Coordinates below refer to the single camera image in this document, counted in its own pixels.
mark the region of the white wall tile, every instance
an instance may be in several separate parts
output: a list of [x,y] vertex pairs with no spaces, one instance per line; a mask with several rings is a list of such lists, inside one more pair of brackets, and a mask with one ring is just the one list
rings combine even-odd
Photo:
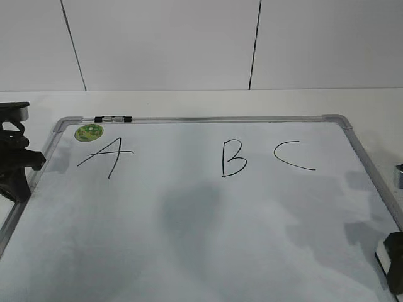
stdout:
[[258,0],[64,0],[88,90],[247,89]]
[[83,89],[59,1],[2,1],[0,91]]
[[253,89],[398,86],[402,0],[263,0]]

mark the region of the metal cylinder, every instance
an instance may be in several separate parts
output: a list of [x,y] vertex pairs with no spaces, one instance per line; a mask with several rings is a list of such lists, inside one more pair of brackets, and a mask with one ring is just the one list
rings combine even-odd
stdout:
[[398,189],[403,189],[403,164],[395,166],[394,182]]

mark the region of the white table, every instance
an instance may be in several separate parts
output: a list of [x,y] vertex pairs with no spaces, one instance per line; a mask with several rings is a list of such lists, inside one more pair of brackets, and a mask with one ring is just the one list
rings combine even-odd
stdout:
[[40,150],[64,116],[136,117],[345,115],[387,184],[403,162],[403,89],[171,92],[0,92],[0,102],[29,101],[30,148]]

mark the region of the green round sticker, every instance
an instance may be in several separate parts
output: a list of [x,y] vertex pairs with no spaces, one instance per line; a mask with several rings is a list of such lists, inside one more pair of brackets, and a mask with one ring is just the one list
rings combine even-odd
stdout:
[[81,126],[77,129],[74,137],[80,142],[92,142],[99,138],[103,133],[103,128],[96,124]]

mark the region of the black marker writing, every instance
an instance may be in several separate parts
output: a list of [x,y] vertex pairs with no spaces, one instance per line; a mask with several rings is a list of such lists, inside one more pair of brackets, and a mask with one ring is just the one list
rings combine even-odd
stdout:
[[284,163],[286,163],[286,164],[288,164],[288,165],[292,165],[292,166],[294,166],[294,167],[301,168],[301,169],[305,169],[305,170],[316,171],[316,169],[305,168],[305,167],[301,167],[300,165],[291,164],[290,162],[287,162],[287,161],[285,161],[285,160],[279,158],[279,156],[277,156],[277,153],[276,153],[276,152],[277,152],[278,147],[280,147],[280,146],[282,146],[282,145],[285,145],[286,143],[299,143],[299,142],[300,142],[299,140],[290,140],[290,141],[288,141],[288,142],[283,142],[283,143],[277,145],[277,147],[276,147],[275,150],[273,151],[273,155],[274,155],[278,160],[280,160],[280,161],[282,161],[282,162],[284,162]]
[[[117,142],[117,141],[119,141],[119,148],[118,148],[117,151],[102,152],[102,151],[104,151],[106,148],[108,148],[109,146],[111,146],[113,143],[115,143],[115,142]],[[89,156],[89,157],[86,158],[86,159],[84,159],[84,160],[83,160],[82,162],[80,162],[77,166],[79,167],[80,165],[82,165],[83,163],[85,163],[87,160],[92,159],[95,155],[117,153],[115,163],[113,164],[112,170],[111,170],[111,172],[109,172],[109,175],[108,175],[108,179],[110,179],[110,178],[111,178],[111,175],[112,175],[112,172],[113,172],[113,170],[115,170],[116,164],[118,163],[120,154],[121,154],[121,153],[131,153],[131,154],[134,154],[133,151],[121,151],[121,150],[120,150],[121,147],[122,147],[122,138],[121,138],[121,137],[118,137],[116,140],[114,140],[113,142],[109,143],[107,146],[105,146],[104,148],[102,148],[102,149],[99,150],[98,152],[93,153],[93,154],[88,154],[87,156]]]
[[[243,161],[244,161],[244,165],[243,165],[238,171],[236,171],[236,172],[234,172],[234,173],[225,174],[224,152],[225,152],[225,145],[226,145],[227,143],[229,143],[229,142],[238,142],[238,143],[239,143],[239,149],[238,149],[238,151],[235,153],[235,155],[234,155],[233,157],[231,157],[229,160],[227,160],[227,162],[232,162],[232,161],[235,160],[235,159],[240,159],[240,160],[243,160]],[[236,140],[236,139],[228,140],[228,141],[226,141],[226,142],[224,142],[224,143],[222,144],[222,177],[227,177],[227,176],[235,175],[235,174],[237,174],[237,173],[240,173],[240,171],[242,171],[243,169],[245,169],[246,164],[247,164],[247,160],[246,160],[244,157],[237,156],[238,153],[241,151],[241,148],[242,148],[242,143],[241,143],[241,141],[240,141],[240,140]]]

